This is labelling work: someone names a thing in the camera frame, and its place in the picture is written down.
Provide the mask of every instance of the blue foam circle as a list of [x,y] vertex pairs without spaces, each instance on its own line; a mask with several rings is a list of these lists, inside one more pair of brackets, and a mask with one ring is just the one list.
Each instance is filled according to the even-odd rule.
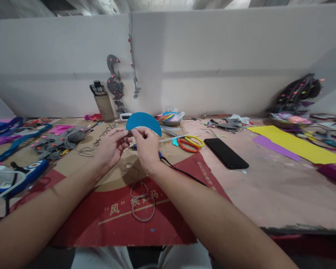
[[137,112],[132,114],[127,121],[126,129],[131,131],[132,129],[144,126],[152,131],[155,131],[159,136],[162,136],[162,129],[158,123],[158,121],[151,115],[144,112]]

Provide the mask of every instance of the white partition wall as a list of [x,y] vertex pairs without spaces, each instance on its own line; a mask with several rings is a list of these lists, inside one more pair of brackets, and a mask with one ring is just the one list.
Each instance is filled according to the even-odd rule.
[[89,90],[116,55],[129,112],[259,115],[292,80],[325,78],[336,90],[336,5],[133,13],[142,87],[133,99],[128,15],[0,20],[0,97],[18,115],[98,112]]

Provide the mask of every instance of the plastic bag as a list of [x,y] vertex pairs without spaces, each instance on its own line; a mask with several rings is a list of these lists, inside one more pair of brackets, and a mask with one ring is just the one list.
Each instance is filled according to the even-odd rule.
[[163,113],[157,117],[162,121],[181,121],[184,118],[184,111],[179,112],[175,106],[165,105]]

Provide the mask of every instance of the purple foam sheet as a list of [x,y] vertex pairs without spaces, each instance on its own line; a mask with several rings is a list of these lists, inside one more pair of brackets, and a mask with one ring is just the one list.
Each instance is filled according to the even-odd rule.
[[257,136],[253,139],[253,141],[261,146],[264,146],[272,151],[275,151],[276,153],[284,155],[294,161],[298,162],[301,159],[299,155],[287,150],[286,148],[283,148],[282,146],[279,146],[278,144],[271,142],[271,140],[265,136],[262,135]]

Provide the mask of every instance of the forearm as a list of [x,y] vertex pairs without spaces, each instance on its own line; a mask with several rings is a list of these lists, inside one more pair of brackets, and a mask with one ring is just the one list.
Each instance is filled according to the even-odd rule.
[[200,242],[223,266],[296,268],[261,229],[213,190],[163,163],[147,173],[170,198]]
[[106,168],[93,161],[0,221],[0,268],[20,268],[51,240]]

